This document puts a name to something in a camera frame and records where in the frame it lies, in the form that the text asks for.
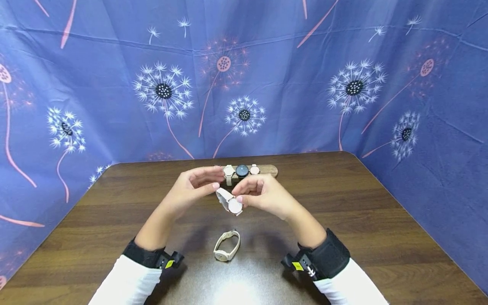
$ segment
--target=hand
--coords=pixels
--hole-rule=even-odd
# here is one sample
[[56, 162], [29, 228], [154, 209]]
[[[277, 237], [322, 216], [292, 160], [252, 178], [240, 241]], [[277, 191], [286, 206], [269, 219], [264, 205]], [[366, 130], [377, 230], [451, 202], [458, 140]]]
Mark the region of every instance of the hand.
[[224, 179], [222, 167], [218, 165], [190, 169], [180, 174], [161, 206], [178, 219], [197, 200], [215, 192]]
[[250, 175], [232, 190], [244, 207], [250, 205], [287, 220], [300, 203], [270, 174]]

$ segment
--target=person's left hand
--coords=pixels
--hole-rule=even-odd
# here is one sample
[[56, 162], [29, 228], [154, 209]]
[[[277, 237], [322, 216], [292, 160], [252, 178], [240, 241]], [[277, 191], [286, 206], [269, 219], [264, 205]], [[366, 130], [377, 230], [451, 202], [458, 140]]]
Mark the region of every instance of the person's left hand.
[[224, 179], [224, 171], [218, 165], [183, 172], [161, 202], [161, 207], [178, 219], [198, 199], [215, 192]]

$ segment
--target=wooden table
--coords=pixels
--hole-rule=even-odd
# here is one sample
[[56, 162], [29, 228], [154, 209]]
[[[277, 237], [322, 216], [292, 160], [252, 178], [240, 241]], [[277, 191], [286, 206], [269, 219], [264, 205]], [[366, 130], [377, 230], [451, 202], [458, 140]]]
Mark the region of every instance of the wooden table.
[[[0, 303], [87, 304], [180, 172], [238, 163], [277, 166], [278, 180], [335, 232], [392, 304], [488, 304], [345, 152], [113, 166], [0, 292]], [[218, 262], [214, 244], [233, 228], [241, 234], [241, 248], [230, 263]], [[233, 217], [208, 196], [175, 226], [167, 246], [173, 250], [185, 255], [184, 264], [163, 274], [147, 304], [327, 304], [309, 278], [280, 264], [287, 252], [297, 251], [286, 223], [254, 208]]]

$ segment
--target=blue fabric backdrop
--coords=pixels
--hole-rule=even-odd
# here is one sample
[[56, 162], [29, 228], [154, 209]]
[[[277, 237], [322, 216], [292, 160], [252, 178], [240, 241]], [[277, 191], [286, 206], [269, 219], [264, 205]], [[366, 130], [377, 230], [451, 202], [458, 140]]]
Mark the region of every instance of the blue fabric backdrop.
[[0, 288], [111, 164], [344, 150], [488, 291], [487, 14], [2, 1]]

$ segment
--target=yellow label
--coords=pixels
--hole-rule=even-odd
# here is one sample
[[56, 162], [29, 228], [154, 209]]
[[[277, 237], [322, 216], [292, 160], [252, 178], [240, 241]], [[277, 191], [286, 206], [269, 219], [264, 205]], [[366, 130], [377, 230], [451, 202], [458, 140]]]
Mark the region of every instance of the yellow label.
[[170, 267], [173, 265], [173, 263], [174, 263], [174, 262], [175, 262], [175, 260], [170, 260], [170, 261], [168, 261], [168, 263], [166, 264], [165, 269], [170, 268]]
[[300, 265], [299, 262], [291, 262], [294, 266], [295, 266], [295, 269], [297, 269], [298, 271], [303, 271], [304, 269], [302, 268], [302, 265]]

